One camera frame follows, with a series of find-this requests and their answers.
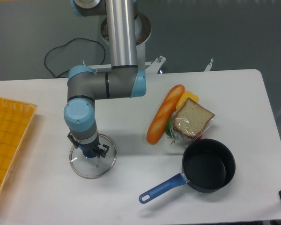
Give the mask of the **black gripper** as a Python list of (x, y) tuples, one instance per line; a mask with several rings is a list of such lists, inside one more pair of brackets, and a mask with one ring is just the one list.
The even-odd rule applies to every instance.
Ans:
[(95, 141), (89, 144), (79, 144), (73, 137), (72, 133), (69, 132), (67, 135), (69, 141), (73, 144), (74, 147), (79, 148), (82, 150), (84, 157), (86, 158), (95, 158), (95, 157), (102, 157), (106, 158), (106, 154), (109, 151), (109, 146), (106, 144), (100, 145), (99, 141)]

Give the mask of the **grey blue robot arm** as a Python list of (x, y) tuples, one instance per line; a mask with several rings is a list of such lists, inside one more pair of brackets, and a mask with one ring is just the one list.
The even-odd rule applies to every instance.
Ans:
[(69, 140), (86, 158), (105, 157), (109, 146), (99, 142), (95, 101), (111, 98), (142, 97), (146, 94), (146, 74), (137, 62), (135, 0), (73, 0), (79, 16), (106, 15), (111, 52), (111, 71), (96, 73), (78, 65), (70, 69), (67, 81), (65, 123)]

